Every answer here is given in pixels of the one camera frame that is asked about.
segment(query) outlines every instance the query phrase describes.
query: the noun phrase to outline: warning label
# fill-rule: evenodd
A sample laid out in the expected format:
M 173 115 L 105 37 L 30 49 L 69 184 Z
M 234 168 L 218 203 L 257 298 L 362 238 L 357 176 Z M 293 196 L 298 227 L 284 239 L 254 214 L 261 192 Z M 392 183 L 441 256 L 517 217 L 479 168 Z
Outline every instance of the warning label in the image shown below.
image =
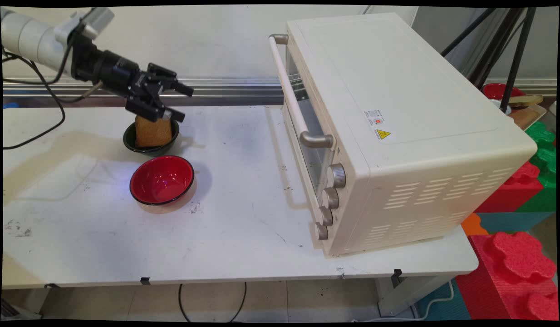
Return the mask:
M 375 133 L 378 139 L 384 139 L 391 134 L 390 132 L 385 132 L 384 130 L 377 129 L 379 125 L 383 124 L 385 121 L 381 110 L 365 110 L 364 113 L 365 117 L 367 117 L 367 122 L 369 122 L 373 133 Z
M 388 137 L 391 133 L 390 132 L 385 132 L 384 130 L 377 130 L 377 135 L 379 136 L 380 139 L 384 139 L 385 137 Z
M 385 121 L 380 110 L 367 110 L 365 111 L 365 116 L 371 126 L 383 124 Z

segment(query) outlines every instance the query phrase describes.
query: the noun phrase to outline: oven glass window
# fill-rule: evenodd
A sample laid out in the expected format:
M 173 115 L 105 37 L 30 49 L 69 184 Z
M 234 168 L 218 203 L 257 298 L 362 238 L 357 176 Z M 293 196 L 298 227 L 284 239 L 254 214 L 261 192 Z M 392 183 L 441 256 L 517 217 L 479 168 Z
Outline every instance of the oven glass window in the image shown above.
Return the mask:
M 309 99 L 309 95 L 306 92 L 302 78 L 300 77 L 300 74 L 288 50 L 286 50 L 286 70 L 288 71 L 287 73 L 288 77 L 290 78 L 292 89 L 294 90 L 294 94 L 296 95 L 296 99 L 298 100 L 298 106 L 300 106 L 300 110 L 302 111 L 302 115 L 305 119 L 306 126 L 308 127 L 310 134 L 313 136 L 325 134 Z M 302 144 L 300 144 L 300 150 L 302 151 L 303 157 L 305 158 L 305 164 L 317 196 L 318 205 L 322 205 L 321 193 L 326 186 L 325 174 L 328 166 L 332 163 L 334 151 L 325 148 L 313 149 L 305 147 Z

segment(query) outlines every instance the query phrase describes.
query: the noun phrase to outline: black bowl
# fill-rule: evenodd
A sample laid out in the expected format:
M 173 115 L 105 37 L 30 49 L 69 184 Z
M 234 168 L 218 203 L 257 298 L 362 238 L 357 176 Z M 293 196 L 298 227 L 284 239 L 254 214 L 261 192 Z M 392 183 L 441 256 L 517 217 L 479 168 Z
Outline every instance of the black bowl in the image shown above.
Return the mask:
M 172 139 L 166 145 L 162 145 L 161 147 L 145 147 L 145 148 L 135 147 L 135 140 L 137 139 L 137 132 L 135 131 L 135 123 L 131 124 L 123 134 L 123 143 L 125 144 L 127 149 L 136 153 L 142 153 L 150 157 L 158 157 L 160 155 L 164 155 L 164 153 L 166 153 L 173 146 L 175 139 L 179 135 L 179 124 L 177 124 L 176 120 L 171 120 L 171 123 L 172 123 Z

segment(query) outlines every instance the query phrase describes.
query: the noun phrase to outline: power cord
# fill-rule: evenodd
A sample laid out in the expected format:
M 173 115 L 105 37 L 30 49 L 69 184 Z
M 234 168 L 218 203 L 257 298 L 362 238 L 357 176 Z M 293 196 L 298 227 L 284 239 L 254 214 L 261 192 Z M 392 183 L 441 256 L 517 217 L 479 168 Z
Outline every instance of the power cord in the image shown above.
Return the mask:
M 58 99 L 58 97 L 56 97 L 56 95 L 54 94 L 54 92 L 52 92 L 52 89 L 50 89 L 48 82 L 46 82 L 46 80 L 44 79 L 44 76 L 42 76 L 42 74 L 40 73 L 38 67 L 36 66 L 36 64 L 33 61 L 27 61 L 26 59 L 22 58 L 21 56 L 18 56 L 17 54 L 13 54 L 10 52 L 4 52 L 4 54 L 6 54 L 8 56 L 8 60 L 14 60 L 14 59 L 19 59 L 22 62 L 24 62 L 25 64 L 27 64 L 31 69 L 34 70 L 34 72 L 36 73 L 36 75 L 38 75 L 38 77 L 41 80 L 41 83 L 44 85 L 44 87 L 48 90 L 48 93 L 50 93 L 50 95 L 52 96 L 52 98 L 54 99 L 54 101 L 56 101 L 56 104 L 58 104 L 58 107 L 60 108 L 60 112 L 62 113 L 62 119 L 60 120 L 60 122 L 58 122 L 58 124 L 52 126 L 51 128 L 49 128 L 48 130 L 46 130 L 45 132 L 42 132 L 40 134 L 38 134 L 37 136 L 34 136 L 31 139 L 28 139 L 20 144 L 17 145 L 13 145 L 12 147 L 4 147 L 4 150 L 11 150 L 11 149 L 16 149 L 21 147 L 22 145 L 26 145 L 27 143 L 30 143 L 31 141 L 34 141 L 35 139 L 38 139 L 46 134 L 48 134 L 49 132 L 51 132 L 52 130 L 54 130 L 55 128 L 57 128 L 58 126 L 60 126 L 64 120 L 66 119 L 66 114 L 64 113 L 64 108 L 62 108 L 62 104 L 60 103 L 60 99 Z
M 54 84 L 56 82 L 58 82 L 60 80 L 60 76 L 62 76 L 62 72 L 64 72 L 64 67 L 66 66 L 66 61 L 68 60 L 68 55 L 70 54 L 70 49 L 72 48 L 74 44 L 74 38 L 71 37 L 68 48 L 66 48 L 65 52 L 64 52 L 64 57 L 62 58 L 62 64 L 60 65 L 60 68 L 58 69 L 58 73 L 56 73 L 56 77 L 54 78 L 54 80 L 48 82 L 46 81 L 46 79 L 44 79 L 44 76 L 42 76 L 42 74 L 40 73 L 40 70 L 38 69 L 38 67 L 36 66 L 35 62 L 30 61 L 28 62 L 26 59 L 22 58 L 21 56 L 18 56 L 17 54 L 13 54 L 11 52 L 7 52 L 6 49 L 4 48 L 4 46 L 2 45 L 2 54 L 4 56 L 6 56 L 6 58 L 2 59 L 2 64 L 4 62 L 8 62 L 10 60 L 15 60 L 15 59 L 19 59 L 22 62 L 24 62 L 25 64 L 27 64 L 31 69 L 34 70 L 34 72 L 36 73 L 36 75 L 38 75 L 38 77 L 40 78 L 40 82 L 35 82 L 35 81 L 22 81 L 22 80 L 12 80 L 12 79 L 4 79 L 2 78 L 3 81 L 6 81 L 8 83 L 19 83 L 19 84 L 31 84 L 31 85 L 44 85 L 44 87 L 47 89 L 48 93 L 50 93 L 50 95 L 52 96 L 52 98 L 54 99 L 54 101 L 56 101 L 56 104 L 58 105 L 58 107 L 60 108 L 60 112 L 62 112 L 62 119 L 60 120 L 60 122 L 58 122 L 58 124 L 54 125 L 54 127 L 46 130 L 43 133 L 40 133 L 39 135 L 28 139 L 27 141 L 24 141 L 20 144 L 17 145 L 13 145 L 12 147 L 4 147 L 4 150 L 11 150 L 11 149 L 16 149 L 21 147 L 22 145 L 26 145 L 27 143 L 30 143 L 31 141 L 34 141 L 35 139 L 38 139 L 46 134 L 48 134 L 49 132 L 51 132 L 52 130 L 54 130 L 55 128 L 57 128 L 58 126 L 60 126 L 64 120 L 66 119 L 66 114 L 64 113 L 64 108 L 62 107 L 62 103 L 67 103 L 67 104 L 72 104 L 75 102 L 79 102 L 81 100 L 86 99 L 86 97 L 88 97 L 89 95 L 91 95 L 91 93 L 93 93 L 94 91 L 98 90 L 100 87 L 103 86 L 102 82 L 100 81 L 99 83 L 96 83 L 95 85 L 93 85 L 92 88 L 90 88 L 88 91 L 86 91 L 83 95 L 74 98 L 74 99 L 60 99 L 58 98 L 54 92 L 52 92 L 52 89 L 50 89 L 49 85 L 50 84 Z
M 185 314 L 185 311 L 183 310 L 183 304 L 181 304 L 181 288 L 182 288 L 182 286 L 183 286 L 183 284 L 179 284 L 179 292 L 177 293 L 177 299 L 179 300 L 179 309 L 181 310 L 181 314 L 183 314 L 183 318 L 185 318 L 185 321 L 191 322 L 189 320 L 189 318 L 187 318 L 187 315 Z M 236 314 L 234 315 L 234 318 L 232 318 L 228 322 L 240 322 L 240 321 L 234 321 L 234 319 L 238 316 L 240 311 L 242 311 L 243 303 L 246 300 L 246 291 L 247 291 L 247 283 L 244 282 L 244 296 L 242 298 L 242 304 L 240 304 L 240 308 L 238 309 L 238 312 L 236 312 Z
M 373 322 L 373 321 L 380 321 L 380 320 L 403 320 L 403 321 L 421 321 L 421 320 L 425 320 L 427 318 L 427 316 L 429 315 L 429 307 L 431 307 L 431 305 L 435 302 L 445 302 L 445 301 L 451 301 L 454 299 L 454 286 L 452 286 L 452 282 L 450 281 L 448 283 L 450 285 L 450 292 L 452 293 L 451 296 L 447 297 L 447 298 L 436 298 L 434 300 L 431 300 L 428 304 L 427 304 L 427 308 L 425 309 L 425 315 L 421 318 L 396 318 L 396 317 L 386 317 L 386 318 L 376 318 L 376 319 L 371 319 L 371 320 L 365 320 L 365 321 L 358 321 L 357 319 L 353 319 L 353 321 L 351 322 Z
M 54 80 L 49 81 L 49 82 L 47 82 L 46 80 L 35 82 L 35 81 L 21 81 L 21 80 L 5 79 L 5 78 L 2 77 L 2 81 L 8 82 L 8 83 L 31 84 L 31 85 L 42 85 L 42 84 L 50 85 L 50 84 L 57 83 L 60 80 L 60 77 L 62 76 L 62 72 L 64 72 L 64 67 L 66 66 L 66 61 L 68 60 L 68 55 L 70 54 L 70 50 L 72 49 L 72 46 L 74 45 L 74 40 L 75 40 L 74 36 L 70 37 L 70 41 L 68 43 L 68 46 L 66 47 L 66 50 L 64 50 L 64 56 L 62 57 L 62 64 L 60 64 L 60 68 L 58 68 L 58 73 L 56 73 L 56 77 L 54 77 Z M 2 59 L 2 64 L 6 61 L 12 60 L 12 56 L 14 56 L 14 59 L 21 58 L 17 54 L 11 54 L 9 52 L 6 52 L 3 45 L 2 45 L 2 53 L 6 54 L 6 56 L 7 55 L 10 56 L 9 58 Z

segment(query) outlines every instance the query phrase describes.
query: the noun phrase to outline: toaster oven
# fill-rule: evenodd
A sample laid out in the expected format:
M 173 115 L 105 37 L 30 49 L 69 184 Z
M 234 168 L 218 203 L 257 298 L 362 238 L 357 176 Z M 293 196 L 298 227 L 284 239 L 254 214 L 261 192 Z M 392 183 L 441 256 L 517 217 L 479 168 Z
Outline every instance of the toaster oven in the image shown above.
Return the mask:
M 268 41 L 326 255 L 444 236 L 536 152 L 396 14 L 287 27 Z

